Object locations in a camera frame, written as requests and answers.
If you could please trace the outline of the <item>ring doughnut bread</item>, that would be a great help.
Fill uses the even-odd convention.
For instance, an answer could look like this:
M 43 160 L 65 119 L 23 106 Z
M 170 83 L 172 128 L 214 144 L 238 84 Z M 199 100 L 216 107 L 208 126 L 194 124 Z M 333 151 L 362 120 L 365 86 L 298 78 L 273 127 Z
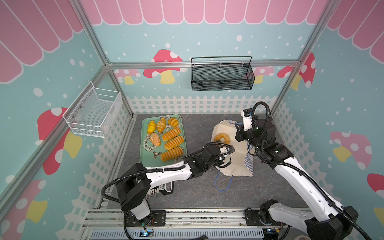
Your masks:
M 223 143 L 229 145 L 231 143 L 231 138 L 228 134 L 225 133 L 218 133 L 214 137 L 214 142 L 215 143 Z

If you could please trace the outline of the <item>checkered paper bag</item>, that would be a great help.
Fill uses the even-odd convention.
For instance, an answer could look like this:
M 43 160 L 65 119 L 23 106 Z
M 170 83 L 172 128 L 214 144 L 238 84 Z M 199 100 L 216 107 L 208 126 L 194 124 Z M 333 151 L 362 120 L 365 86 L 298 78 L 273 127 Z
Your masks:
M 218 188 L 218 178 L 220 174 L 218 174 L 215 178 L 215 187 L 219 192 L 225 192 L 230 187 L 233 177 L 253 177 L 254 176 L 254 163 L 253 156 L 248 154 L 248 143 L 246 141 L 238 142 L 235 139 L 236 136 L 236 125 L 238 125 L 233 120 L 224 120 L 218 123 L 212 132 L 211 141 L 214 142 L 214 137 L 218 133 L 228 134 L 231 138 L 230 145 L 233 145 L 235 148 L 235 152 L 231 154 L 232 163 L 223 169 L 216 167 L 219 173 L 231 177 L 230 183 L 228 184 L 225 190 L 220 190 Z

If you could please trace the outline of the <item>rectangular crusty pastry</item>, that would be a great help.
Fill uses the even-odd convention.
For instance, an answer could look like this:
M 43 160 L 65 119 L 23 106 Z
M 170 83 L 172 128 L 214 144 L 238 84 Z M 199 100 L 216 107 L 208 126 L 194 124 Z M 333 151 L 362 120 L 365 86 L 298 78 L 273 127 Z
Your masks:
M 183 153 L 184 153 L 183 149 L 181 147 L 177 147 L 177 148 L 174 148 L 174 149 L 171 149 L 169 151 L 162 153 L 161 154 L 161 160 L 163 162 L 174 160 L 174 159 L 181 157 L 183 155 Z

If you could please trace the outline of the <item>long twisted bread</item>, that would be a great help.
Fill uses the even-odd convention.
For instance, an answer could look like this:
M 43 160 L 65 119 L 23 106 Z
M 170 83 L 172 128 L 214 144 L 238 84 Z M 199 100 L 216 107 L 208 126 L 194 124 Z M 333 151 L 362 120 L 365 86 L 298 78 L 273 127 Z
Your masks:
M 163 142 L 167 142 L 175 137 L 177 137 L 181 133 L 181 130 L 179 127 L 173 128 L 162 135 Z

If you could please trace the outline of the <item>oval bun bread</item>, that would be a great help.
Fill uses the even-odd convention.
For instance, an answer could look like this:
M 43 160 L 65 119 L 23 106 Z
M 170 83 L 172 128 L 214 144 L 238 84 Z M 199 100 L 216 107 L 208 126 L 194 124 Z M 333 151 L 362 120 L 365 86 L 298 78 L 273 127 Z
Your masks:
M 150 141 L 155 147 L 159 147 L 161 143 L 161 139 L 157 133 L 152 133 L 150 135 Z

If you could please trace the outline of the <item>yellow curved bread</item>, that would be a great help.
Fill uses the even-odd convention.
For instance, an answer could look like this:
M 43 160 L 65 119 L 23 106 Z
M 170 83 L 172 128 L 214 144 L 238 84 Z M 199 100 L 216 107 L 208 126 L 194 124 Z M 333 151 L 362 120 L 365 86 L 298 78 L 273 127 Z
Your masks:
M 150 121 L 147 128 L 147 134 L 150 136 L 157 129 L 155 121 Z

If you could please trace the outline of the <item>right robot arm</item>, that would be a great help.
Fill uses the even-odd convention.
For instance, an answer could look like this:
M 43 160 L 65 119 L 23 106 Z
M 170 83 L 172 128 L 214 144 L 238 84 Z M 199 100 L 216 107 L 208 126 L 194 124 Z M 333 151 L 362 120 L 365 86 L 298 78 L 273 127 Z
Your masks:
M 280 174 L 301 196 L 310 211 L 287 207 L 276 200 L 260 206 L 259 219 L 264 225 L 281 222 L 306 233 L 312 240 L 343 240 L 358 231 L 366 240 L 370 236 L 357 224 L 358 212 L 344 207 L 330 196 L 299 164 L 294 154 L 276 141 L 276 127 L 270 119 L 270 108 L 257 102 L 241 112 L 243 123 L 237 127 L 236 140 L 247 141 L 252 156 Z

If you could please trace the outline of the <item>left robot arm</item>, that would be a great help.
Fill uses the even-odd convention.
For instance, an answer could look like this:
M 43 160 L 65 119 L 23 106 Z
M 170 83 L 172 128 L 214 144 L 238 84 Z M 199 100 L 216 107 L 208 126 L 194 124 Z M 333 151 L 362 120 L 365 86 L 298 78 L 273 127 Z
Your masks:
M 104 185 L 101 196 L 119 203 L 125 215 L 134 215 L 142 226 L 153 221 L 153 213 L 146 200 L 147 193 L 163 184 L 186 181 L 202 176 L 211 167 L 226 168 L 232 162 L 224 159 L 235 152 L 232 145 L 207 143 L 195 153 L 183 156 L 176 164 L 165 167 L 144 167 L 134 164 L 123 176 Z

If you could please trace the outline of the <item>green floral tray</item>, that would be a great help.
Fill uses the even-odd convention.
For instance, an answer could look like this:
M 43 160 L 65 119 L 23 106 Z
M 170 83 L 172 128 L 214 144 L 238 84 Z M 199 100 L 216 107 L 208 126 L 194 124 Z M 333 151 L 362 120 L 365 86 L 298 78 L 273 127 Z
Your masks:
M 142 122 L 140 162 L 145 167 L 164 167 L 188 153 L 180 115 L 146 118 Z

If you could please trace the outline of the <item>black tool rack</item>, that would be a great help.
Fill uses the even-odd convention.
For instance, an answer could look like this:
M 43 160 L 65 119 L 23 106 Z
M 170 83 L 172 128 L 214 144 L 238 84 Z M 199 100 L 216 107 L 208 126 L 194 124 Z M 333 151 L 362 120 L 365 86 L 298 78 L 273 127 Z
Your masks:
M 146 195 L 146 199 L 157 197 L 159 194 L 166 196 L 170 195 L 174 192 L 174 182 L 161 184 L 151 190 L 148 191 Z

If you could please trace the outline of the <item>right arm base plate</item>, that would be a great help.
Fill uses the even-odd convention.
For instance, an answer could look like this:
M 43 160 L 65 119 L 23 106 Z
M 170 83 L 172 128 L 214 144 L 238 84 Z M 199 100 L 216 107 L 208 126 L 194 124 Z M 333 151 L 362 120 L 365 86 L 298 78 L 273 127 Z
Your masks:
M 244 211 L 247 226 L 283 226 L 281 222 L 272 220 L 266 210 L 247 208 Z

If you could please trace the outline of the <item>black mesh wall basket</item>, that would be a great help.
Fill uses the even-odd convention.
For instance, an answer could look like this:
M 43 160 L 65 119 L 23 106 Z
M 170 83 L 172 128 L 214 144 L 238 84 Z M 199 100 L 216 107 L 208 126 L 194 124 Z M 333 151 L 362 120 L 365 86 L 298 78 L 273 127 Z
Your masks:
M 251 90 L 256 79 L 251 61 L 247 56 L 191 58 L 192 91 Z

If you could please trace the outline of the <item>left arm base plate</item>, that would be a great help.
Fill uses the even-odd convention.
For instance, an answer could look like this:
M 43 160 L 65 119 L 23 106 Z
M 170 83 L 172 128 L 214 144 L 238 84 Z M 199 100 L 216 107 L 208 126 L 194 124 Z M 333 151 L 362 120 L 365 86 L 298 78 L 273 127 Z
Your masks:
M 127 227 L 164 227 L 166 221 L 167 212 L 164 210 L 151 211 L 151 213 L 141 219 L 138 220 L 136 216 L 128 211 L 126 217 L 126 226 Z

